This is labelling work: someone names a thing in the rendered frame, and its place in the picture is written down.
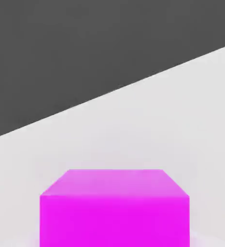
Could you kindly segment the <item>small magenta cube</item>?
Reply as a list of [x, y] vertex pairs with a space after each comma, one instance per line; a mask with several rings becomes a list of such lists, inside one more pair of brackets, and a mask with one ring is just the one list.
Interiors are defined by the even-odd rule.
[[190, 247], [190, 198], [163, 170], [68, 170], [40, 195], [40, 247]]

